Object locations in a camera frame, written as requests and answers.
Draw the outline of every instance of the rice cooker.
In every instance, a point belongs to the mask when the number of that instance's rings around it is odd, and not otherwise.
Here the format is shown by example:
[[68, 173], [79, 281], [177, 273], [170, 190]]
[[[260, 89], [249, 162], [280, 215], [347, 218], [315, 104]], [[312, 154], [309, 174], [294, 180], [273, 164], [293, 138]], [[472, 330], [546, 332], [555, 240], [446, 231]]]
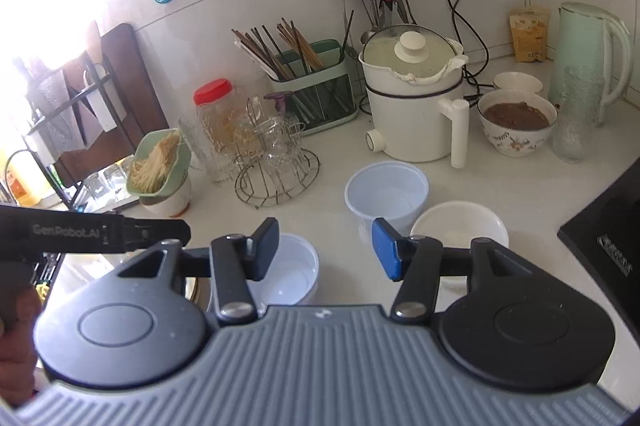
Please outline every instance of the rice cooker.
[[381, 30], [360, 54], [373, 117], [372, 151], [406, 162], [451, 154], [463, 168], [469, 103], [463, 98], [462, 45], [428, 28], [396, 25]]

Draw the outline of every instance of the person's hand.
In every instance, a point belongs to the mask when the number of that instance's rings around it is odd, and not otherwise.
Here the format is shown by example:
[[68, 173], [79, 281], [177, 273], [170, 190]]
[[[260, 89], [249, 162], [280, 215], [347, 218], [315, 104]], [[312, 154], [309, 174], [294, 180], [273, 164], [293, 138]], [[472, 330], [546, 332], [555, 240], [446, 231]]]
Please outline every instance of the person's hand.
[[20, 406], [33, 393], [36, 349], [33, 326], [40, 313], [38, 293], [30, 288], [16, 300], [17, 323], [0, 337], [0, 398]]

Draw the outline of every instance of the black circular housing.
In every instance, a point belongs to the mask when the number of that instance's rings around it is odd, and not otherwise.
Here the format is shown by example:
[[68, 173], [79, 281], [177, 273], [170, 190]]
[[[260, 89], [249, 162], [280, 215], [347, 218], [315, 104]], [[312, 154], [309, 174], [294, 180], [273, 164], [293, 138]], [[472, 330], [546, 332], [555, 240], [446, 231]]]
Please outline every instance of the black circular housing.
[[473, 376], [521, 392], [597, 380], [615, 339], [599, 305], [549, 275], [488, 280], [449, 307], [438, 335]]
[[[146, 264], [164, 265], [163, 257], [152, 252]], [[207, 339], [202, 312], [175, 291], [173, 273], [142, 277], [145, 259], [135, 260], [40, 317], [35, 344], [52, 379], [98, 390], [136, 388], [170, 376], [199, 353]]]

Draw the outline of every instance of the kitchen countertop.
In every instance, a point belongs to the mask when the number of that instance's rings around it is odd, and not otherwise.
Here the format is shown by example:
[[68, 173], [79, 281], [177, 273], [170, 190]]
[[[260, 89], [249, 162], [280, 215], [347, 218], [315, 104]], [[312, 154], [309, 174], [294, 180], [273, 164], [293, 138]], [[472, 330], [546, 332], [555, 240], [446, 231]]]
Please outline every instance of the kitchen countertop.
[[[498, 72], [516, 70], [545, 84], [553, 64], [515, 63], [513, 57], [492, 60], [482, 74], [485, 82]], [[388, 310], [399, 286], [389, 281], [375, 253], [358, 235], [354, 216], [344, 203], [344, 186], [360, 168], [389, 160], [367, 148], [365, 133], [371, 118], [356, 120], [303, 139], [318, 155], [316, 181], [284, 205], [254, 209], [240, 202], [232, 185], [214, 187], [200, 171], [191, 170], [193, 200], [183, 218], [191, 226], [190, 247], [205, 247], [222, 234], [250, 234], [268, 216], [278, 218], [283, 232], [299, 234], [318, 250], [320, 276], [314, 303], [381, 303]], [[546, 144], [524, 158], [500, 155], [482, 133], [477, 110], [470, 124], [466, 168], [455, 170], [449, 157], [418, 165], [430, 182], [428, 206], [446, 200], [471, 200], [486, 205], [504, 221], [510, 249], [597, 301], [612, 317], [616, 344], [600, 385], [625, 406], [640, 406], [640, 350], [609, 300], [556, 232], [612, 184], [639, 156], [640, 111], [625, 102], [609, 108], [606, 124], [596, 131], [594, 153], [579, 165], [560, 161]], [[149, 218], [141, 206], [127, 216]], [[441, 288], [437, 310], [460, 293]]]

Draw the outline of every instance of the white bowl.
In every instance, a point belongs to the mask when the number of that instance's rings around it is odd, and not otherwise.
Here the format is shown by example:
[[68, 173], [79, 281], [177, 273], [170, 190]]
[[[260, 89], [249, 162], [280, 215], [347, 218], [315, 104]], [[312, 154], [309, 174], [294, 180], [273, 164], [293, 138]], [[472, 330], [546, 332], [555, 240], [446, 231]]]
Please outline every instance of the white bowl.
[[[484, 117], [484, 112], [494, 104], [523, 101], [545, 115], [549, 121], [547, 128], [533, 131], [512, 130]], [[478, 102], [478, 110], [487, 139], [495, 149], [508, 157], [524, 157], [537, 150], [551, 135], [551, 130], [558, 119], [556, 108], [548, 100], [540, 95], [518, 90], [494, 90], [486, 93]]]
[[[412, 236], [430, 236], [444, 247], [468, 249], [474, 238], [486, 237], [509, 247], [509, 233], [498, 215], [475, 202], [455, 200], [426, 210], [411, 229]], [[463, 288], [466, 276], [445, 276], [444, 286]]]
[[540, 79], [522, 72], [499, 73], [494, 77], [494, 86], [503, 90], [528, 91], [529, 93], [539, 93], [543, 89]]
[[247, 282], [258, 314], [269, 305], [309, 305], [318, 288], [320, 263], [314, 246], [301, 236], [280, 234], [280, 243], [267, 276]]
[[161, 218], [176, 218], [191, 202], [191, 179], [185, 178], [178, 190], [168, 197], [140, 197], [140, 205]]
[[373, 221], [381, 217], [400, 234], [408, 234], [428, 193], [429, 181], [416, 166], [385, 161], [355, 173], [344, 188], [344, 201], [358, 217], [361, 237], [370, 241]]

